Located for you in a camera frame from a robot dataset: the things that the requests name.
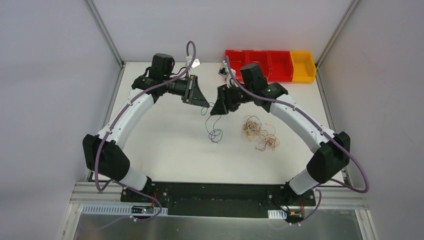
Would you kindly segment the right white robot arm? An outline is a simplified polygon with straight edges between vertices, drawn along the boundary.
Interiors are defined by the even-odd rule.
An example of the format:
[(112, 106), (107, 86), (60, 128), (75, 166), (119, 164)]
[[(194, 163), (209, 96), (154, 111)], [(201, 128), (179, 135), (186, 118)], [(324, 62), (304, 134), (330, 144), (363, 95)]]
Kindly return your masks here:
[(212, 116), (227, 115), (241, 104), (252, 102), (289, 126), (313, 153), (305, 169), (284, 185), (283, 196), (288, 204), (298, 204), (306, 191), (328, 182), (349, 164), (350, 137), (317, 123), (281, 84), (268, 83), (258, 64), (241, 68), (243, 83), (236, 80), (236, 71), (227, 61), (222, 63), (218, 73), (226, 83), (217, 87), (217, 99), (210, 111)]

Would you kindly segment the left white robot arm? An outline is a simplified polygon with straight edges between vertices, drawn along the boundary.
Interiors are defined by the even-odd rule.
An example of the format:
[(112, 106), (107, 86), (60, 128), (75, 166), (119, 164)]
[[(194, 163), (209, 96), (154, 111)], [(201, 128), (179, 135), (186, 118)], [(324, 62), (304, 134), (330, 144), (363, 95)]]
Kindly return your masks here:
[(131, 167), (123, 152), (125, 144), (142, 116), (164, 94), (180, 96), (184, 104), (208, 108), (209, 102), (200, 90), (198, 76), (191, 74), (190, 60), (182, 72), (172, 73), (175, 60), (171, 55), (157, 53), (151, 66), (138, 76), (118, 113), (95, 135), (87, 134), (82, 140), (86, 167), (113, 181), (133, 188), (140, 202), (152, 198), (151, 178)]

